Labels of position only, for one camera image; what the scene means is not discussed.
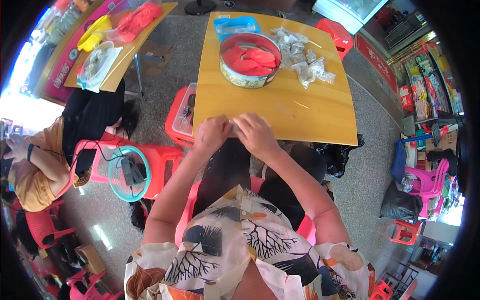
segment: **red tissue paper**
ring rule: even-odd
[[[161,6],[147,2],[138,10],[123,16],[119,21],[121,25],[117,28],[117,31],[125,43],[131,43],[140,34],[142,29],[151,24],[153,20],[162,13]]]
[[[257,48],[244,50],[235,45],[222,55],[223,61],[235,72],[247,76],[264,76],[276,67],[275,56]]]

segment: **hand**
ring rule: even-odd
[[[232,124],[226,115],[205,119],[195,130],[195,143],[192,150],[206,161],[225,143]]]
[[[242,114],[238,118],[233,118],[233,121],[240,129],[236,132],[240,141],[259,160],[268,164],[267,160],[282,150],[270,127],[257,114]]]
[[[5,140],[11,151],[3,155],[3,159],[13,158],[13,163],[27,158],[29,143],[18,134],[9,134]]]

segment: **yellow table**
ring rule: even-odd
[[[130,66],[135,54],[137,54],[138,50],[140,50],[140,48],[142,47],[144,42],[147,40],[148,36],[155,29],[155,27],[157,27],[157,25],[177,5],[178,5],[178,2],[163,3],[162,15],[156,18],[149,26],[145,27],[142,30],[142,32],[137,36],[137,38],[133,40],[133,42],[129,44],[124,44],[124,45],[115,43],[116,47],[122,46],[123,49],[118,55],[117,59],[114,61],[112,67],[110,68],[110,71],[105,76],[105,79],[103,80],[102,84],[100,85],[101,91],[115,92],[117,90],[120,80],[123,78],[123,75],[125,74],[128,67]],[[112,16],[111,17],[112,24],[115,26],[116,22],[118,22],[119,19],[126,13],[128,12],[125,12],[121,15]],[[75,64],[72,67],[72,71],[70,71],[70,73],[67,76],[67,79],[65,80],[64,86],[79,87],[77,85],[76,71],[77,71],[77,68],[85,61],[85,59],[88,57],[89,54],[90,52],[85,52],[85,51],[80,52]]]
[[[229,15],[231,19],[252,16],[262,31],[283,26],[307,36],[310,42],[305,50],[312,48],[317,57],[324,57],[325,70],[336,74],[335,84],[317,79],[304,89],[297,73],[284,69],[279,69],[275,79],[259,89],[231,84],[222,76],[219,67],[220,42],[213,20],[220,15]],[[212,12],[200,61],[193,128],[209,117],[226,114],[233,118],[245,112],[265,117],[279,140],[357,145],[357,125],[347,76],[328,33],[268,15]]]

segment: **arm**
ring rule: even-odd
[[[272,168],[292,189],[316,229],[316,243],[351,244],[337,206],[319,182],[300,167],[275,140],[268,125],[256,114],[233,119],[240,141],[254,156]]]
[[[13,158],[13,163],[15,163],[27,158],[29,143],[27,143],[23,137],[17,134],[11,134],[6,142],[12,151],[5,154],[3,159]],[[33,147],[30,162],[39,168],[47,177],[48,185],[54,196],[68,183],[70,173],[67,168],[46,151],[38,147]]]
[[[148,215],[142,245],[175,242],[175,229],[188,200],[198,171],[230,134],[232,125],[225,115],[204,120],[196,130],[195,143],[156,198]]]

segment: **orange shirt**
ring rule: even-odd
[[[70,170],[62,150],[62,137],[63,117],[58,117],[50,127],[34,135],[26,136],[25,140],[28,143],[40,146],[42,150],[47,150],[49,154]],[[12,164],[7,180],[26,211],[41,211],[55,200],[45,174],[26,159]],[[77,186],[77,182],[78,176],[75,174],[75,186]]]

